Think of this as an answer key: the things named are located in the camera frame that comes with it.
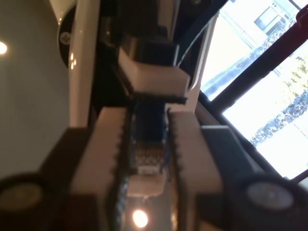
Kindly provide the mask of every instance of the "window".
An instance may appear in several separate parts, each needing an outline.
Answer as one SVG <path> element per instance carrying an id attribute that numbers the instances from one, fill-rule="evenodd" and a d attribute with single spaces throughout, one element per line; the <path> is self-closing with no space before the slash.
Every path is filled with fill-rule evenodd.
<path id="1" fill-rule="evenodd" d="M 273 1 L 228 1 L 211 40 L 201 91 L 213 100 L 295 23 Z"/>
<path id="2" fill-rule="evenodd" d="M 285 20 L 282 19 L 277 12 L 272 8 L 268 7 L 260 17 L 258 17 L 254 23 L 267 35 L 269 36 L 278 27 L 282 27 Z"/>
<path id="3" fill-rule="evenodd" d="M 289 0 L 274 0 L 274 3 L 282 9 L 287 18 L 293 17 L 298 12 L 298 9 Z"/>
<path id="4" fill-rule="evenodd" d="M 308 42 L 224 112 L 289 179 L 308 169 Z"/>

